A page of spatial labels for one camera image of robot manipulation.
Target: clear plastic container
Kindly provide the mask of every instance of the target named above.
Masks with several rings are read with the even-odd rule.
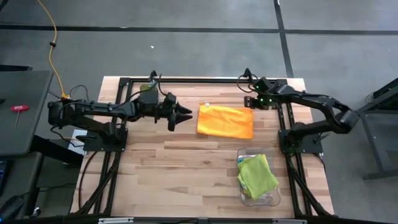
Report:
[[[245,158],[254,157],[258,154],[265,154],[267,158],[267,162],[269,168],[272,172],[274,166],[272,163],[272,155],[274,152],[267,151],[267,149],[251,149],[251,148],[242,148],[238,151],[238,163]],[[270,192],[261,195],[261,197],[257,200],[253,200],[249,195],[243,192],[242,186],[239,185],[239,194],[242,203],[245,206],[253,207],[253,206],[277,206],[280,203],[280,194],[278,191],[278,187],[276,189],[271,190]]]

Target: wooden table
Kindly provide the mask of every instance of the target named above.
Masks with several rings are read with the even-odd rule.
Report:
[[[115,101],[119,79],[120,77],[104,77],[99,102]],[[287,80],[296,90],[305,89],[303,79]],[[133,92],[139,89],[139,85],[140,83],[134,84]],[[277,139],[280,128],[276,110],[254,110],[254,137],[251,140],[207,136],[196,132],[199,104],[241,108],[243,97],[248,94],[239,90],[235,84],[163,83],[162,90],[171,91],[181,105],[190,108],[193,119],[178,124],[174,132],[167,131],[165,119],[154,124],[153,118],[142,118],[127,124],[129,137],[119,166],[112,216],[294,216],[285,159]],[[292,106],[296,121],[312,122],[310,108],[296,104]],[[95,119],[101,122],[110,120],[99,116]],[[272,152],[274,175],[279,181],[281,195],[278,206],[246,207],[240,202],[236,157],[238,149],[242,147],[264,147]],[[85,174],[81,190],[83,203],[98,185],[103,156],[104,153],[97,153]],[[88,157],[83,161],[82,170]],[[333,213],[322,163],[311,154],[302,157],[309,189],[324,208]],[[297,189],[300,208],[304,211],[302,192],[298,186]],[[78,208],[77,192],[76,190],[71,212]],[[103,197],[103,207],[106,196],[107,193]]]

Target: yellow-green towel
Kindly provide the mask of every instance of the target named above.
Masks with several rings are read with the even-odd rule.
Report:
[[[271,173],[266,155],[259,154],[239,163],[239,182],[245,193],[254,200],[278,186],[278,180]]]

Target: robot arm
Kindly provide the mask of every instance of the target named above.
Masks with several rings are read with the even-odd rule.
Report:
[[[357,112],[336,99],[318,94],[309,94],[294,90],[289,85],[272,85],[262,77],[253,84],[257,98],[245,97],[245,106],[266,110],[275,103],[297,103],[320,110],[325,120],[310,124],[295,123],[287,135],[291,145],[299,144],[302,139],[311,134],[333,131],[337,134],[349,133],[359,119]]]
[[[174,131],[178,123],[192,118],[189,115],[192,111],[177,103],[177,98],[172,93],[168,93],[163,102],[159,102],[158,91],[153,87],[141,91],[135,100],[119,105],[65,99],[48,103],[48,108],[49,123],[53,127],[62,129],[72,125],[90,131],[87,136],[78,137],[85,142],[86,151],[97,151],[100,148],[105,151],[114,151],[115,148],[121,150],[127,138],[127,130],[118,128],[116,123],[101,123],[86,115],[117,117],[123,123],[135,122],[145,116],[153,117],[155,123],[160,118],[165,118],[169,121],[169,131]]]

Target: orange towel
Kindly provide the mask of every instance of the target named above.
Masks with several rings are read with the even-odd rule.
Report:
[[[246,108],[200,105],[197,132],[239,139],[253,138],[253,111]]]

